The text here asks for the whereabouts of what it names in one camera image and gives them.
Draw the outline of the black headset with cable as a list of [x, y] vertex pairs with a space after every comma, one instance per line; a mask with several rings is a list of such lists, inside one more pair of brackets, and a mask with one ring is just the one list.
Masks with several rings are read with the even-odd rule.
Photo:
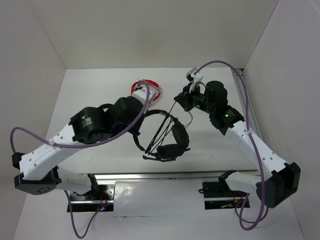
[[[142, 158], [144, 160], [156, 162], [173, 162], [184, 153], [191, 150], [190, 137], [187, 132], [187, 127], [183, 125], [179, 119], [171, 114], [171, 111], [163, 109], [152, 109], [145, 114], [145, 118], [161, 115], [164, 117], [159, 128], [155, 132], [153, 138], [146, 148], [144, 148], [139, 141], [138, 135], [133, 135], [133, 141], [137, 148], [144, 153]], [[164, 144], [165, 138], [172, 134], [175, 143]]]

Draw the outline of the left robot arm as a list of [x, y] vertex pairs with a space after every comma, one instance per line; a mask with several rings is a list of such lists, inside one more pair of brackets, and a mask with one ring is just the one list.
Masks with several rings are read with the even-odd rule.
[[83, 108], [54, 137], [42, 139], [43, 144], [37, 149], [12, 155], [12, 165], [20, 170], [14, 178], [15, 188], [35, 196], [63, 190], [94, 199], [100, 192], [96, 177], [65, 170], [59, 164], [81, 150], [136, 132], [149, 104], [149, 100], [128, 96], [114, 104]]

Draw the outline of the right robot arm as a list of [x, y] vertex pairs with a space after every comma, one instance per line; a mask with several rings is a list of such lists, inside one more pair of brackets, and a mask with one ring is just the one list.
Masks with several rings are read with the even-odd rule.
[[273, 209], [298, 190], [301, 168], [275, 154], [247, 127], [245, 118], [228, 104], [227, 97], [228, 91], [221, 82], [210, 81], [204, 92], [197, 84], [188, 84], [174, 100], [186, 112], [196, 108], [208, 113], [211, 124], [236, 144], [260, 172], [260, 177], [235, 170], [224, 173], [218, 184], [220, 194], [256, 194], [266, 207]]

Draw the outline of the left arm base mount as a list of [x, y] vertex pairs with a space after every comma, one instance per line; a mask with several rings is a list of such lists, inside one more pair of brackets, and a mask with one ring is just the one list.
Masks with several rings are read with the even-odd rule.
[[65, 189], [74, 212], [112, 212], [116, 182], [96, 179], [93, 174], [85, 174], [80, 180], [67, 180]]

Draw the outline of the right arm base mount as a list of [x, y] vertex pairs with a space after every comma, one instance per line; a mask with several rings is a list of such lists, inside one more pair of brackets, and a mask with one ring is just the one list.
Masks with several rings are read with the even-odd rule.
[[242, 191], [226, 189], [218, 181], [203, 182], [198, 192], [204, 197], [206, 210], [234, 209], [247, 195]]

